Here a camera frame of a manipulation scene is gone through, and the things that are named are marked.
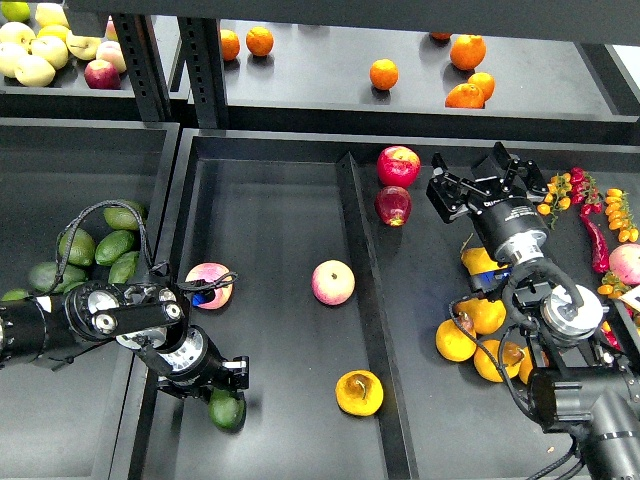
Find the red apple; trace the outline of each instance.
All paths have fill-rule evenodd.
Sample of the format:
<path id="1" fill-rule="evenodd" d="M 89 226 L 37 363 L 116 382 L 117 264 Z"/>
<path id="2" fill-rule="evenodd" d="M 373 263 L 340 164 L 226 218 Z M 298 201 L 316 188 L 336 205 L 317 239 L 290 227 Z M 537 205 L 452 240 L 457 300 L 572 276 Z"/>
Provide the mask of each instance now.
<path id="1" fill-rule="evenodd" d="M 328 260 L 313 271 L 311 287 L 325 305 L 340 305 L 353 293 L 356 280 L 351 269 L 339 260 Z"/>
<path id="2" fill-rule="evenodd" d="M 401 227 L 411 213 L 411 195 L 402 187 L 384 187 L 376 195 L 375 207 L 380 220 Z"/>
<path id="3" fill-rule="evenodd" d="M 419 173 L 420 158 L 407 147 L 387 147 L 378 157 L 378 177 L 384 185 L 407 188 Z"/>
<path id="4" fill-rule="evenodd" d="M 189 271 L 185 281 L 191 282 L 192 280 L 205 280 L 207 282 L 213 282 L 215 280 L 218 280 L 226 273 L 229 273 L 229 269 L 224 265 L 220 265 L 219 263 L 201 263 L 200 265 L 196 265 L 191 269 L 191 271 Z M 227 285 L 226 287 L 222 288 L 216 288 L 216 297 L 212 301 L 207 303 L 200 303 L 196 306 L 204 308 L 205 310 L 215 310 L 216 308 L 222 307 L 229 301 L 231 292 L 233 292 L 233 284 Z"/>
<path id="5" fill-rule="evenodd" d="M 118 70 L 106 60 L 93 60 L 84 69 L 84 79 L 89 88 L 99 90 L 118 90 L 120 88 L 120 75 Z"/>

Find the chili pepper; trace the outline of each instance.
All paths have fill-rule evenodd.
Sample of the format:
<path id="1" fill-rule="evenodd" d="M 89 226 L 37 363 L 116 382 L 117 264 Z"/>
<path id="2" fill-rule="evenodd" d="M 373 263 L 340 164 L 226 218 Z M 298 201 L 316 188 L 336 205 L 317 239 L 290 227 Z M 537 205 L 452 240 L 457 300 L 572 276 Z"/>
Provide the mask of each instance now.
<path id="1" fill-rule="evenodd" d="M 598 226 L 589 220 L 588 216 L 580 215 L 580 220 L 582 220 L 591 239 L 591 268 L 596 273 L 605 273 L 609 270 L 609 249 L 604 235 Z"/>

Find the tray divider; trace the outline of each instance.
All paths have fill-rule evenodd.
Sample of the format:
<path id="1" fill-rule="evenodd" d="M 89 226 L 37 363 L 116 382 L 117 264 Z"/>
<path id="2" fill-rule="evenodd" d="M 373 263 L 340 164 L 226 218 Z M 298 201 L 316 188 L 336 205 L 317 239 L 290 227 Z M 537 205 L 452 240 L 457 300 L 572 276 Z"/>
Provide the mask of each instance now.
<path id="1" fill-rule="evenodd" d="M 366 218 L 360 176 L 350 153 L 336 164 L 336 171 L 362 331 L 367 338 L 369 368 L 384 387 L 384 401 L 377 417 L 387 473 L 391 480 L 418 478 L 400 372 L 384 308 L 380 269 Z"/>

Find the yellow apple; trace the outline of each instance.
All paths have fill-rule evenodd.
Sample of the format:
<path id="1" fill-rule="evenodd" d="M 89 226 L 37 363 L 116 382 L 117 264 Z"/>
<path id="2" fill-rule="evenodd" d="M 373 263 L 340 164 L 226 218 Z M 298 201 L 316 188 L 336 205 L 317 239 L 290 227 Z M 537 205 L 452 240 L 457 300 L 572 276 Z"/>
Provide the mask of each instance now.
<path id="1" fill-rule="evenodd" d="M 44 58 L 56 70 L 60 70 L 69 61 L 67 45 L 58 37 L 36 38 L 31 42 L 31 54 Z"/>
<path id="2" fill-rule="evenodd" d="M 31 40 L 36 38 L 33 30 L 24 23 L 9 22 L 0 28 L 0 43 L 16 43 L 28 53 L 31 51 Z"/>
<path id="3" fill-rule="evenodd" d="M 100 43 L 102 40 L 98 37 L 81 37 L 71 31 L 67 33 L 67 48 L 80 60 L 95 59 Z"/>
<path id="4" fill-rule="evenodd" d="M 29 54 L 17 43 L 0 43 L 0 73 L 16 78 L 16 65 L 25 55 Z"/>
<path id="5" fill-rule="evenodd" d="M 25 55 L 16 65 L 16 79 L 27 87 L 46 87 L 56 76 L 56 69 L 42 57 Z"/>

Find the green apple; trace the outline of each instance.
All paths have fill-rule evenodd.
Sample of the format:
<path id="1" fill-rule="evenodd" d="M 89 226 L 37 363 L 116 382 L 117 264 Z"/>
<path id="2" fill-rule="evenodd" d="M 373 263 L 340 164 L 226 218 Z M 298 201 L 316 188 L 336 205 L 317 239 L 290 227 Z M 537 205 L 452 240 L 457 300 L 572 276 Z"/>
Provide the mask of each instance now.
<path id="1" fill-rule="evenodd" d="M 36 38 L 33 30 L 24 23 L 8 22 L 0 28 L 0 43 L 17 43 L 28 53 L 31 51 L 31 40 Z"/>
<path id="2" fill-rule="evenodd" d="M 57 3 L 39 3 L 36 7 L 36 22 L 38 22 L 38 25 L 41 27 L 64 25 L 70 28 L 69 22 L 67 22 L 67 16 L 64 14 L 64 10 L 62 10 L 62 5 Z"/>
<path id="3" fill-rule="evenodd" d="M 4 18 L 10 22 L 26 22 L 31 18 L 31 9 L 27 2 L 7 2 L 0 5 Z"/>
<path id="4" fill-rule="evenodd" d="M 80 60 L 93 60 L 96 58 L 98 47 L 102 39 L 98 37 L 81 37 L 73 32 L 67 33 L 67 48 Z"/>
<path id="5" fill-rule="evenodd" d="M 42 57 L 25 55 L 16 65 L 16 79 L 27 87 L 46 87 L 56 76 L 56 69 Z"/>
<path id="6" fill-rule="evenodd" d="M 122 50 L 118 42 L 108 41 L 100 44 L 96 52 L 96 59 L 106 60 L 112 63 L 113 66 L 116 67 L 116 70 L 118 70 L 118 73 L 124 73 L 127 70 L 127 64 L 124 62 Z"/>
<path id="7" fill-rule="evenodd" d="M 67 44 L 53 36 L 36 38 L 31 42 L 31 54 L 44 58 L 56 70 L 69 61 Z"/>
<path id="8" fill-rule="evenodd" d="M 29 54 L 16 43 L 0 43 L 0 73 L 5 77 L 16 78 L 16 65 L 25 55 Z"/>

